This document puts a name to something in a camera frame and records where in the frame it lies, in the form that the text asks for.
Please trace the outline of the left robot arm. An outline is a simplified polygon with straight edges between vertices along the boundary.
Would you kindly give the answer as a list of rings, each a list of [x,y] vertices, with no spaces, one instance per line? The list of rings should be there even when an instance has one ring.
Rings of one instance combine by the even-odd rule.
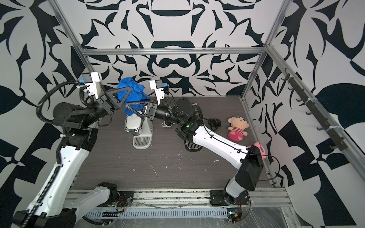
[[[92,151],[98,135],[93,124],[120,109],[131,93],[130,87],[93,94],[90,103],[82,107],[67,102],[53,110],[53,119],[42,113],[43,106],[63,82],[48,91],[36,107],[37,118],[46,126],[60,126],[62,134],[55,156],[56,162],[41,190],[25,210],[15,212],[12,223],[21,228],[72,228],[95,207],[117,205],[117,185],[100,183],[94,190],[73,202],[66,203],[67,193],[83,162]]]

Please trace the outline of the black coffee machine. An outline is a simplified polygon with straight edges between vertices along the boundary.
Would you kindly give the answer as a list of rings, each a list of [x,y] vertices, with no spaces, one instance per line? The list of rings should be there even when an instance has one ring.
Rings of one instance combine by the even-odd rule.
[[[192,107],[194,108],[195,115],[201,121],[203,119],[201,108],[198,106],[197,103],[193,103]],[[184,140],[184,146],[188,152],[199,152],[202,149],[201,145],[195,144],[194,142],[190,142],[187,140]]]

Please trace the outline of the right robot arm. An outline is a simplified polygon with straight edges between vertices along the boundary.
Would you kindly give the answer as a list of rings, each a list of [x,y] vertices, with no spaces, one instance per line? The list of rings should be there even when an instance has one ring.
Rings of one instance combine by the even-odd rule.
[[[225,197],[235,199],[244,191],[256,189],[266,157],[259,142],[247,147],[213,132],[205,126],[200,107],[186,98],[179,99],[172,107],[153,101],[126,103],[125,107],[142,120],[160,119],[176,124],[180,138],[209,149],[235,167],[236,175],[223,191]]]

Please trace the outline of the blue cleaning cloth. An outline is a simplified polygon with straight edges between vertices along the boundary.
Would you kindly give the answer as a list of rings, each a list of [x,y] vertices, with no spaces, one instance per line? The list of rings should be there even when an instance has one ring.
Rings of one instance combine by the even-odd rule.
[[[128,98],[126,99],[125,103],[148,100],[148,95],[144,93],[144,86],[135,82],[133,78],[124,78],[120,80],[117,89],[128,86],[131,87],[132,91],[129,94]],[[118,93],[119,100],[122,100],[125,94],[126,94],[125,91],[119,92]],[[133,115],[133,113],[129,111],[127,108],[124,108],[124,112],[127,116]]]

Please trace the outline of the white coffee machine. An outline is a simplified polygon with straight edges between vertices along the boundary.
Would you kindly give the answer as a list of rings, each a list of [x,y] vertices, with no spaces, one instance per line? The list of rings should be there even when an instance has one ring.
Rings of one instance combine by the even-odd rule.
[[[125,131],[133,136],[133,146],[144,150],[151,146],[153,138],[153,124],[149,119],[142,120],[136,114],[125,119]]]

